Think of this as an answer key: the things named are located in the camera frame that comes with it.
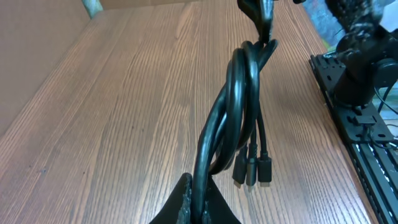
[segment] wood grain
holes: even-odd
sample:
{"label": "wood grain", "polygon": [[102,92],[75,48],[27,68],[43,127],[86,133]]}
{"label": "wood grain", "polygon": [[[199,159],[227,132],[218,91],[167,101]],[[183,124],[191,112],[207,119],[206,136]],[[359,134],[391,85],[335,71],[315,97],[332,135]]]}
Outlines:
{"label": "wood grain", "polygon": [[0,1],[0,136],[90,18],[81,0]]}
{"label": "wood grain", "polygon": [[104,9],[122,9],[129,7],[157,6],[182,2],[195,2],[202,0],[100,0]]}
{"label": "wood grain", "polygon": [[[273,181],[215,182],[243,223],[374,223],[313,78],[325,51],[301,6],[275,4],[261,73]],[[184,172],[232,51],[256,40],[236,1],[99,13],[0,139],[5,223],[148,223]]]}

